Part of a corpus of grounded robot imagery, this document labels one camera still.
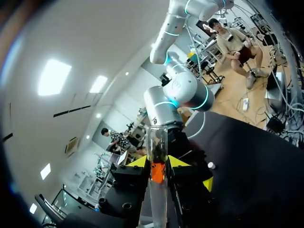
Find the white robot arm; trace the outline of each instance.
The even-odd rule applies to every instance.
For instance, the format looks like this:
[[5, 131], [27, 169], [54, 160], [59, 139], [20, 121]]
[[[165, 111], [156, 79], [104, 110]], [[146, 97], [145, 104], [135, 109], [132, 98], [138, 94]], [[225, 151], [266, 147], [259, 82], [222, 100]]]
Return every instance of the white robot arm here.
[[233, 0], [170, 0], [166, 19], [150, 53], [150, 61], [166, 64], [167, 51], [181, 33], [187, 16], [206, 21], [217, 11], [230, 9], [233, 5]]
[[152, 125], [181, 126], [183, 122], [176, 111], [181, 104], [197, 111], [207, 111], [212, 107], [213, 93], [180, 62], [176, 53], [168, 52], [168, 49], [181, 33], [188, 16], [206, 21], [217, 11], [233, 6], [233, 0], [170, 0], [150, 61], [164, 64], [172, 80], [164, 88], [155, 86], [144, 94]]

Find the ceiling light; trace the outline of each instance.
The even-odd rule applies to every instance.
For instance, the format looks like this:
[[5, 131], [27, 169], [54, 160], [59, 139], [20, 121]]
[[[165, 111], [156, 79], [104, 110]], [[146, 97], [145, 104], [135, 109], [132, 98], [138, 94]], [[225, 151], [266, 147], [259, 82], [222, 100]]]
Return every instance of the ceiling light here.
[[35, 214], [36, 209], [37, 209], [37, 205], [33, 203], [32, 206], [30, 206], [29, 211], [30, 213]]
[[47, 164], [47, 166], [40, 172], [42, 179], [44, 180], [49, 175], [50, 172], [51, 172], [51, 165]]
[[98, 78], [95, 80], [94, 84], [92, 85], [90, 93], [98, 94], [100, 90], [104, 87], [107, 80], [108, 79], [105, 76], [98, 76]]
[[60, 94], [71, 68], [70, 65], [57, 60], [49, 60], [41, 74], [38, 95]]

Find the hair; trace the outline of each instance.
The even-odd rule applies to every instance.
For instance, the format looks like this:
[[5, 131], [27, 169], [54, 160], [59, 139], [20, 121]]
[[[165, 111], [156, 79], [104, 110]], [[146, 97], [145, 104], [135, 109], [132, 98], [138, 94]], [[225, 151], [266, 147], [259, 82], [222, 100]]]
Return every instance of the hair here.
[[213, 28], [214, 25], [215, 25], [216, 23], [219, 23], [219, 21], [216, 20], [215, 18], [212, 18], [212, 19], [210, 19], [210, 21], [208, 22], [208, 25], [209, 25], [210, 28]]
[[109, 132], [109, 129], [107, 129], [105, 127], [101, 130], [102, 135], [105, 135], [105, 133], [107, 133], [107, 132]]

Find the black tabletop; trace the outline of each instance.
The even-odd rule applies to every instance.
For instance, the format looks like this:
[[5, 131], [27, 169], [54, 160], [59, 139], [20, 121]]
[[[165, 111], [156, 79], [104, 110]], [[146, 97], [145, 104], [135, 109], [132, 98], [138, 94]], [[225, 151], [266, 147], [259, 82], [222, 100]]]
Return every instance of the black tabletop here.
[[[205, 125], [192, 140], [216, 168], [212, 194], [222, 215], [255, 216], [280, 225], [304, 212], [304, 152], [282, 138], [247, 123], [205, 113]], [[201, 127], [198, 113], [185, 128]]]

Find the ceiling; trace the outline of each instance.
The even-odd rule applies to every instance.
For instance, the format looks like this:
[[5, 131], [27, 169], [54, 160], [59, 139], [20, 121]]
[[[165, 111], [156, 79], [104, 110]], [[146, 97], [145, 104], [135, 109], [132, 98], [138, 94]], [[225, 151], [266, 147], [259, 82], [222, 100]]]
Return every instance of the ceiling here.
[[[106, 113], [148, 57], [168, 4], [169, 0], [58, 0], [21, 33], [9, 56], [12, 64], [7, 62], [4, 71], [8, 80], [3, 135], [13, 133], [5, 147], [29, 205], [36, 193], [49, 201], [55, 197], [61, 188], [58, 174], [67, 162], [67, 142], [93, 135], [99, 124], [95, 113]], [[60, 94], [38, 96], [40, 74], [51, 58], [71, 65], [71, 72]], [[107, 83], [102, 94], [90, 94], [98, 75], [108, 77]], [[53, 117], [87, 105], [92, 106]], [[48, 163], [52, 171], [42, 180], [40, 171]]]

